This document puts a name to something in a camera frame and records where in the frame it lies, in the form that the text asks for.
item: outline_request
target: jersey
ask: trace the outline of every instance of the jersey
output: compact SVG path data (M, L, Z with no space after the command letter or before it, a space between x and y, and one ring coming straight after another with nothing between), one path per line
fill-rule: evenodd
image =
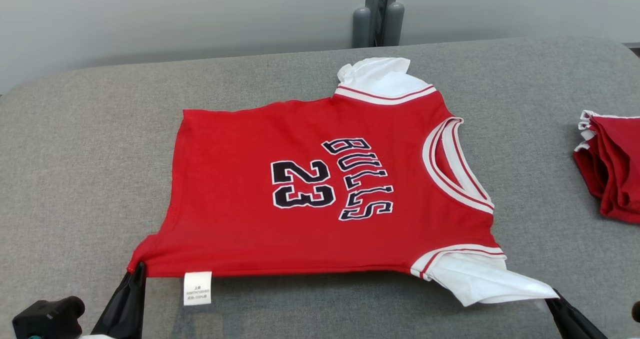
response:
M640 116L600 115L583 110L578 128L585 141L573 157L589 192L601 200L600 213L640 223Z
M324 99L183 111L166 218L128 270L144 261L150 277L382 270L438 280L432 268L448 253L504 270L494 204L460 147L463 121L408 66L346 65Z

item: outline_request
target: gray padded table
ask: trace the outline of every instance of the gray padded table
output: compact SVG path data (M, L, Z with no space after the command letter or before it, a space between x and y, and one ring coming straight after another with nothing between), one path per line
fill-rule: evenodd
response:
M640 115L640 59L554 37L88 68L17 86L0 97L0 339L36 300L71 295L93 328L164 219L182 109L324 98L344 64L396 56L465 118L462 145L496 204L509 268L558 289L611 339L640 337L640 226L601 217L572 159L582 109ZM532 302L464 308L392 272L214 279L211 305L181 303L181 279L149 279L144 337L560 337Z

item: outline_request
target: armhole trim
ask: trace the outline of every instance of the armhole trim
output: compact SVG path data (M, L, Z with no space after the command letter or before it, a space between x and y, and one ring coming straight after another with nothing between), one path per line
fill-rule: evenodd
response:
M405 93L404 95L386 96L386 95L369 93L369 92L358 90L355 88L350 88L345 84L340 84L338 88L335 90L334 95L344 96L344 97L356 99L356 100L362 100L362 102L368 102L371 104L398 105L398 104L409 102L414 99L422 98L423 96L430 95L431 93L434 93L436 91L437 90L436 88L434 88L433 85L426 84L424 88L411 91L410 93Z
M637 120L637 119L640 119L640 116L602 115L602 114L595 113L594 111L591 111L591 110L583 110L582 113L580 113L580 120L582 120L582 121L589 121L593 117L615 118L615 119L618 119L618 120Z
M460 147L458 127L463 122L462 118L452 116L435 127L424 141L422 160L433 182L442 189L446 195L468 207L493 214L494 203L491 202L489 194L487 194L482 185L480 185L478 178L473 174L471 168L469 168L469 164L467 164L467 160ZM438 141L442 141L446 161L460 185L451 181L450 178L436 166L435 152Z
M429 276L429 268L443 255L447 253L467 253L484 255L490 258L507 259L507 255L500 247L485 247L478 244L457 244L444 248L437 248L435 250L426 252L416 260L411 266L411 275L418 278L422 278L428 282L432 280Z

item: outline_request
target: white tag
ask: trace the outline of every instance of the white tag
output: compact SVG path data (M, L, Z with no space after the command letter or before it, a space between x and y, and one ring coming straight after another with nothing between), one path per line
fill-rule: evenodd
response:
M211 271L184 275L184 305L211 304Z

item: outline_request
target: stack of folded jerseys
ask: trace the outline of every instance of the stack of folded jerseys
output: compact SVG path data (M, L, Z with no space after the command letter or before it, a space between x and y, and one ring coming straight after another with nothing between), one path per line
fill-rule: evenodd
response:
M640 223L640 116L583 110L573 157L603 216Z

